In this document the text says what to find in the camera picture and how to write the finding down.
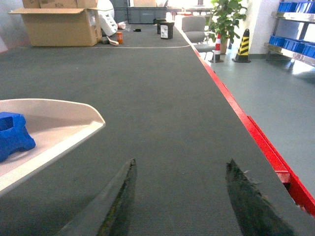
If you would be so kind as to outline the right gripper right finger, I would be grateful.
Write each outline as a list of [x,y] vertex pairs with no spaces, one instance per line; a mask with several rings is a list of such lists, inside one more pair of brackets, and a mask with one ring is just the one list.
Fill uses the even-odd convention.
[[244,236],[294,236],[292,227],[281,219],[269,201],[232,159],[226,164],[230,202]]

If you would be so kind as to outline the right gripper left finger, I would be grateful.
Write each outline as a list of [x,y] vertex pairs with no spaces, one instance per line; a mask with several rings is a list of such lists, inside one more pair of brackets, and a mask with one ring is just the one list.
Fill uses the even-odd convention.
[[137,179],[135,159],[127,161],[101,192],[58,236],[126,236]]

